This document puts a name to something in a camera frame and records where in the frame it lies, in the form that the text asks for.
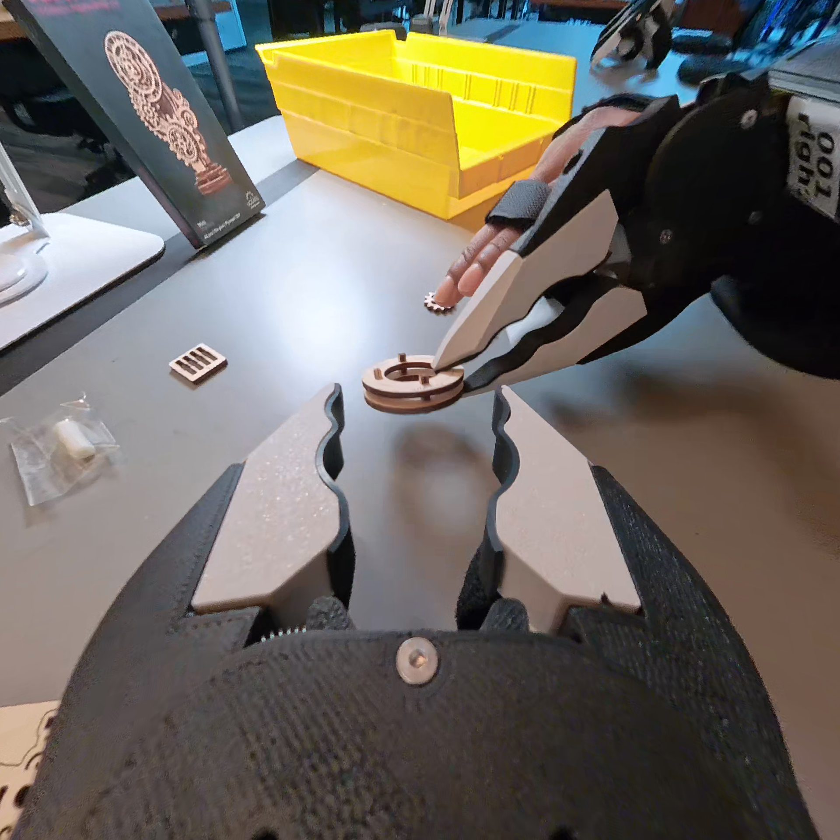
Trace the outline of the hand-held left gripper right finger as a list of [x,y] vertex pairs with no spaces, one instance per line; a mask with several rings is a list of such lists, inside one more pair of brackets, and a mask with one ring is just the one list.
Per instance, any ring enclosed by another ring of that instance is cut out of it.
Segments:
[[593,465],[510,387],[496,390],[485,587],[521,604],[528,629],[557,634],[573,607],[636,615],[642,602]]

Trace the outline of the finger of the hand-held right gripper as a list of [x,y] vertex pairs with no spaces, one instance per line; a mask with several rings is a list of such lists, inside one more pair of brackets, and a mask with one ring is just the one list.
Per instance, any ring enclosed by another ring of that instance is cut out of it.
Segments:
[[475,358],[499,331],[525,318],[553,284],[599,266],[617,222],[612,196],[604,190],[531,254],[504,252],[445,335],[434,368],[441,371]]
[[464,394],[489,392],[575,366],[647,315],[641,291],[597,284],[550,322],[525,332],[511,349],[465,379]]

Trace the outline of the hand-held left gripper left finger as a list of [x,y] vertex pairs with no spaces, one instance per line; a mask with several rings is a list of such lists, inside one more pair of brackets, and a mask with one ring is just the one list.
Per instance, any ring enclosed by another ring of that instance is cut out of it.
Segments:
[[341,385],[324,386],[246,458],[192,596],[197,614],[256,606],[307,615],[350,607],[354,543],[343,469]]

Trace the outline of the wooden ring part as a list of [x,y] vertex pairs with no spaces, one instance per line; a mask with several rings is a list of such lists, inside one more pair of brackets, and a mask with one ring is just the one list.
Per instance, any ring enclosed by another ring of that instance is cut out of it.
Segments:
[[432,413],[454,404],[463,394],[465,369],[437,371],[433,356],[400,353],[362,374],[365,401],[384,413]]

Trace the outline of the person's right hand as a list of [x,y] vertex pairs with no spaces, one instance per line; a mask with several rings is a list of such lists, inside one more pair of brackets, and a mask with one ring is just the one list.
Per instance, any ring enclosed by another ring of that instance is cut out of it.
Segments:
[[[577,122],[568,124],[542,154],[530,180],[551,186],[590,134],[602,128],[622,127],[634,121],[636,116],[635,111],[600,107],[588,112]],[[434,294],[437,305],[452,308],[461,299],[474,295],[489,270],[519,235],[513,227],[486,224],[448,269]]]

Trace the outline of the small wooden grid piece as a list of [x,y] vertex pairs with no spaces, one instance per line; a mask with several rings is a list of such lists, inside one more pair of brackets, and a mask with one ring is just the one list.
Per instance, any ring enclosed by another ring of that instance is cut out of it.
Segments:
[[171,373],[189,385],[204,383],[227,365],[225,356],[204,343],[199,343],[169,363]]

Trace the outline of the black and white device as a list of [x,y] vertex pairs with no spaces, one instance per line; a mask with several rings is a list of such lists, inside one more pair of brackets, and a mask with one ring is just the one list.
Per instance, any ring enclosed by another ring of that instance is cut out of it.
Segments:
[[657,70],[672,46],[675,1],[632,1],[604,27],[590,57],[592,71],[644,63]]

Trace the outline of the clear plastic bag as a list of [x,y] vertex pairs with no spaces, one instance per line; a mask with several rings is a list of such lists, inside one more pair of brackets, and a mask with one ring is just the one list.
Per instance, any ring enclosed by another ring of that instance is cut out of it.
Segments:
[[63,402],[34,425],[1,421],[29,507],[57,501],[118,464],[122,450],[86,395]]

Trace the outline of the yellow plastic bin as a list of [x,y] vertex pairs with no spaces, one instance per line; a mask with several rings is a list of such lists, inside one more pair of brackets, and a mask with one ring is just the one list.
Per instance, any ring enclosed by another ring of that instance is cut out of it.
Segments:
[[448,221],[528,178],[571,117],[572,56],[390,29],[255,50],[299,160]]

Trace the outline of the white stand base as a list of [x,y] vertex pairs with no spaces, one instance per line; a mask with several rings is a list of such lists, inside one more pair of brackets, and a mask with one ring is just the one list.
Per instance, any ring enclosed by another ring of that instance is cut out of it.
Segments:
[[1,350],[154,263],[163,239],[129,227],[41,214],[4,147],[1,230]]

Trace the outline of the wooden puzzle sheet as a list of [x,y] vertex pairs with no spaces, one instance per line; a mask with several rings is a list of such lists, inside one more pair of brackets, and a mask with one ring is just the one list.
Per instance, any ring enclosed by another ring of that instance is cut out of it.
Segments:
[[1,838],[11,838],[35,782],[59,700],[1,708]]

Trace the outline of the dark metal pole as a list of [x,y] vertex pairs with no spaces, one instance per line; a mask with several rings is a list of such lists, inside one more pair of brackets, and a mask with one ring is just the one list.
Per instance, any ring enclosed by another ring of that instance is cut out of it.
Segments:
[[184,3],[189,15],[196,21],[230,128],[234,132],[240,131],[245,124],[239,107],[234,80],[217,30],[213,2],[184,1]]

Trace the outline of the black puzzle box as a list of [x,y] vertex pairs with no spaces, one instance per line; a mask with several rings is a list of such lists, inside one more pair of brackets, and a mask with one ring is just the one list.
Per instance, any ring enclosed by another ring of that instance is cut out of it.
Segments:
[[261,213],[259,190],[150,2],[6,7],[196,249]]

